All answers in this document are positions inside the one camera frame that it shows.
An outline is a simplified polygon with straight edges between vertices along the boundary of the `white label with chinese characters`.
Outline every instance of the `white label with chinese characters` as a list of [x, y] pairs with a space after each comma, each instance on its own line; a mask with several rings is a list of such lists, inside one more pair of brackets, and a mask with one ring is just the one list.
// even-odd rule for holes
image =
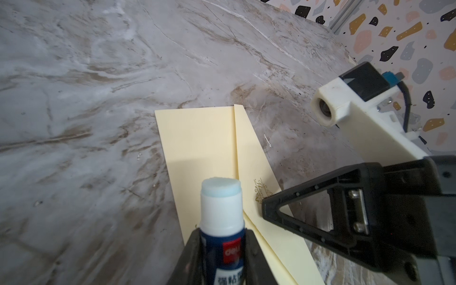
[[223, 270], [217, 268], [215, 272], [214, 285], [241, 285], [242, 268], [234, 270]]

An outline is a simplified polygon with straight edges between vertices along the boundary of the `light blue glue tip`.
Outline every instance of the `light blue glue tip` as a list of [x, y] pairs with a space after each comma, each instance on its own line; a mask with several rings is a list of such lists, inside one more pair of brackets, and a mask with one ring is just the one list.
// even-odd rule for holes
[[232, 178], [213, 177], [204, 180], [201, 185], [201, 195], [208, 197], [231, 197], [241, 191], [241, 181]]

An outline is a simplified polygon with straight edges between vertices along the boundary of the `yellow paper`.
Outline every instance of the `yellow paper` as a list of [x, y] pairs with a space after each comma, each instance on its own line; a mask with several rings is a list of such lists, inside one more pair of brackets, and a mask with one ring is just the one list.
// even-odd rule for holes
[[280, 188], [243, 106], [158, 110], [155, 117], [185, 243], [201, 219], [201, 182], [237, 178], [246, 227], [277, 282], [324, 284], [304, 239], [260, 215], [258, 191], [268, 196]]

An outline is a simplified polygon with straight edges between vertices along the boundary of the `terrazzo pattern wall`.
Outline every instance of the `terrazzo pattern wall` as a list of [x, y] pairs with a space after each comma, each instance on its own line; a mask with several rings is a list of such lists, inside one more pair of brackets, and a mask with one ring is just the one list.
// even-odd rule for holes
[[324, 26], [334, 19], [348, 0], [261, 0]]
[[[364, 0], [338, 33], [358, 62], [402, 72], [412, 97], [415, 143], [456, 154], [456, 0]], [[392, 105], [404, 117], [402, 95]]]

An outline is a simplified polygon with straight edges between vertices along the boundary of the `black cable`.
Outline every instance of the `black cable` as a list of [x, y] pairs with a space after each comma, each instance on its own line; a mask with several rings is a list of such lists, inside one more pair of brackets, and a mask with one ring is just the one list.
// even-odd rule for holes
[[403, 81], [398, 83], [399, 90], [404, 95], [405, 101], [405, 114], [404, 114], [404, 132], [407, 133], [407, 129], [409, 128], [409, 118], [410, 118], [410, 107], [412, 106], [412, 99], [410, 98], [410, 92], [407, 88], [407, 85]]

